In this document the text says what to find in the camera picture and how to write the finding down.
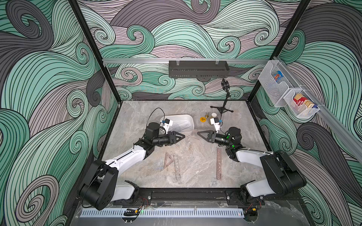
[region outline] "tripod stand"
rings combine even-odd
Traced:
[[[226,92],[226,98],[224,100],[224,104],[222,107],[214,107],[214,106],[210,106],[210,108],[217,108],[220,112],[220,119],[221,119],[221,116],[223,115],[224,112],[227,112],[227,111],[230,111],[230,112],[234,112],[232,110],[229,110],[229,109],[226,109],[225,108],[225,105],[226,105],[226,102],[228,101],[228,98],[231,97],[230,93],[229,93],[229,89],[230,89],[230,85],[229,85],[229,82],[226,81],[225,79],[223,79],[221,81],[221,87],[223,88],[223,90]]]

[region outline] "wire mesh basket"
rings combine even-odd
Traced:
[[[274,107],[284,107],[287,105],[283,96],[293,87],[285,76],[280,77],[277,82],[275,81],[274,76],[281,68],[278,60],[270,60],[259,76],[259,82],[274,104]]]
[[[307,106],[303,105],[303,104],[298,106],[294,102],[293,98],[295,97],[295,95],[297,93],[301,93],[301,92],[303,92],[303,89],[301,89],[301,88],[291,88],[289,90],[289,92],[283,97],[283,99],[288,104],[288,106],[290,107],[290,109],[292,110],[292,112],[295,114],[295,116],[297,118],[309,119],[315,113],[317,113],[317,111],[319,111],[320,109],[319,109],[319,107],[318,108],[307,108]]]

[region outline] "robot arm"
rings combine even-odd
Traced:
[[[214,125],[216,133],[218,133],[218,131],[220,130],[221,126],[220,126],[220,122],[219,118],[212,118],[210,119],[210,123],[211,125]]]
[[[138,198],[137,185],[129,181],[117,183],[117,177],[137,162],[146,159],[155,146],[172,145],[185,138],[185,135],[176,131],[159,135],[159,129],[158,123],[150,123],[133,148],[105,162],[99,159],[94,161],[78,188],[79,195],[98,210],[114,200],[128,200],[133,196]]]
[[[240,143],[240,129],[236,127],[230,127],[225,135],[211,130],[197,134],[207,142],[226,146],[230,159],[263,167],[266,178],[241,186],[240,197],[243,203],[251,203],[254,197],[260,195],[284,196],[307,184],[305,177],[284,151],[269,154],[257,150],[242,150],[244,147]]]

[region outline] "black metal frame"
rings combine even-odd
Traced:
[[[93,39],[93,36],[90,32],[90,29],[89,29],[87,23],[85,21],[85,18],[81,12],[81,9],[78,5],[77,0],[68,0],[68,1],[69,1],[70,6],[72,7],[72,10],[78,20],[80,27],[82,28],[82,31],[84,32],[84,35],[90,45],[90,48],[91,48],[99,66],[112,90],[112,93],[114,94],[114,96],[119,104],[117,106],[116,112],[112,119],[112,123],[106,134],[106,138],[102,144],[102,148],[101,148],[100,154],[98,156],[98,159],[101,159],[103,157],[104,150],[108,143],[110,134],[113,130],[117,116],[119,114],[122,100],[118,95],[118,92],[117,92],[117,89],[116,89],[114,83],[112,82],[112,77],[111,77],[108,69],[103,65],[101,53],[99,52],[99,49],[96,46],[96,43]],[[286,31],[283,33],[280,41],[278,42],[276,48],[274,49],[274,52],[271,55],[270,59],[273,59],[274,56],[278,56],[280,54],[281,50],[283,49],[284,45],[286,44],[290,35],[293,33],[296,25],[298,24],[301,16],[303,15],[304,11],[306,10],[309,2],[310,2],[310,0],[301,0],[298,8],[296,9],[293,17],[291,18],[291,20],[286,28]],[[250,105],[250,103],[253,100],[253,98],[255,97],[259,87],[260,87],[260,83],[258,81],[258,82],[256,82],[252,92],[249,94],[249,97],[247,100],[233,100],[233,101],[246,101],[247,102],[248,108],[255,121],[255,124],[257,125],[257,128],[260,132],[263,142],[265,143],[267,150],[271,151],[269,143],[266,140],[264,133],[261,130],[261,127],[257,121],[255,113],[253,112],[252,107]],[[147,199],[148,199],[148,196],[150,196],[151,198],[150,198],[149,202],[150,201],[156,201],[156,202],[164,202],[164,201],[226,201],[226,202],[228,202],[228,204],[233,205],[232,200],[230,201],[230,198],[228,199],[228,194],[230,194],[232,192],[238,192],[238,191],[240,191],[240,188],[140,188],[139,195],[142,197],[145,197]],[[302,197],[300,196],[300,194],[298,192],[295,192],[293,194],[288,194],[287,196],[284,196],[284,197],[277,197],[277,196],[269,195],[267,197],[264,197],[264,200],[268,200],[268,201],[296,200],[296,201],[299,201],[299,203],[304,211],[304,214],[308,219],[308,222],[312,226],[315,225],[312,217],[309,214],[309,211],[307,210],[306,205],[303,202]],[[75,207],[77,206],[78,202],[79,202],[79,199],[76,199],[74,202],[74,210],[75,210]],[[140,199],[134,205],[128,205],[128,206],[124,205],[124,207],[133,207],[133,206],[139,207],[141,204],[142,204],[142,201]]]
[[[115,124],[115,122],[116,122],[116,120],[117,120],[119,111],[121,110],[121,106],[122,106],[122,103],[118,104],[117,109],[115,110],[115,113],[114,113],[114,115],[113,115],[111,125],[109,126],[109,129],[108,129],[108,131],[107,131],[106,137],[105,137],[105,139],[104,139],[104,141],[103,141],[101,150],[100,150],[99,155],[98,155],[98,159],[100,159],[100,160],[102,160],[102,158],[103,158],[104,151],[106,150],[106,146],[107,146],[107,144],[108,144],[109,137],[111,136],[111,133],[112,133],[112,131],[113,131],[113,127],[114,127],[114,124]]]
[[[266,139],[266,137],[265,137],[265,135],[264,135],[263,130],[262,130],[261,127],[260,127],[259,121],[258,121],[258,119],[256,118],[256,115],[255,115],[255,113],[254,113],[254,111],[253,111],[253,108],[251,107],[250,103],[247,102],[247,106],[248,106],[248,108],[249,108],[249,111],[250,111],[250,113],[251,113],[251,116],[252,116],[253,119],[254,119],[254,122],[255,122],[255,124],[256,124],[256,127],[258,128],[258,131],[259,131],[259,133],[260,133],[260,136],[261,136],[261,138],[263,139],[263,142],[264,142],[264,144],[265,144],[266,150],[267,150],[268,152],[273,152],[272,149],[270,148],[270,145],[269,145],[268,140]]]
[[[171,202],[179,201],[214,201],[214,202],[227,202],[228,205],[234,205],[238,208],[248,208],[250,205],[240,205],[240,203],[234,203],[230,197],[231,193],[240,192],[240,188],[139,188],[139,196],[144,197],[148,200],[148,203],[153,202],[153,207],[160,207],[165,204],[172,205]],[[298,191],[294,193],[287,194],[283,197],[278,195],[267,195],[263,199],[259,199],[261,205],[265,205],[265,201],[278,201],[278,200],[287,200],[287,201],[298,201],[304,215],[306,216],[309,224],[314,226],[313,218],[311,217],[307,206],[304,204],[303,198]],[[121,205],[123,208],[138,208],[144,201],[139,198],[137,202],[133,204],[126,203],[122,200],[117,200],[113,202],[113,205]],[[259,202],[257,204],[251,205],[251,207],[259,207]]]
[[[103,72],[103,75],[104,77],[106,78],[107,82],[108,82],[108,85],[109,87],[111,88],[112,90],[112,93],[115,97],[115,99],[117,100],[117,103],[120,104],[122,102],[121,98],[119,97],[118,95],[118,92],[117,92],[117,89],[112,81],[112,77],[108,71],[108,69],[104,66],[103,64],[103,60],[102,60],[102,55],[96,45],[96,42],[94,41],[93,39],[93,36],[91,34],[91,31],[88,27],[88,24],[86,23],[85,21],[85,18],[82,14],[82,11],[78,5],[78,2],[77,0],[68,0],[73,12],[74,12],[74,15],[75,17],[77,18],[78,20],[78,23],[80,25],[80,27],[82,28],[82,31],[84,33],[84,36],[85,38],[87,39],[88,43],[89,43],[89,46],[99,64],[99,67],[101,68],[101,71]]]
[[[292,35],[295,27],[297,26],[299,20],[301,19],[304,11],[307,9],[308,4],[311,0],[301,0],[297,9],[295,10],[294,15],[289,21],[289,24],[287,28],[285,29],[285,32],[283,33],[282,37],[280,38],[277,46],[275,47],[273,53],[271,54],[270,60],[272,60],[275,56],[279,56],[280,52],[283,50],[284,45],[287,43],[289,37]],[[253,90],[251,91],[247,102],[250,103],[253,98],[255,97],[256,93],[258,92],[261,84],[259,81],[256,82]]]

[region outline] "ruler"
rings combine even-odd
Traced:
[[[216,152],[216,180],[221,180],[221,149]]]
[[[172,156],[166,152],[165,153],[165,162],[163,164],[163,169],[167,168],[172,162],[173,162]]]
[[[175,163],[175,176],[176,180],[181,180],[181,174],[180,174],[180,166],[178,164],[178,157],[177,155],[173,156],[173,162]]]

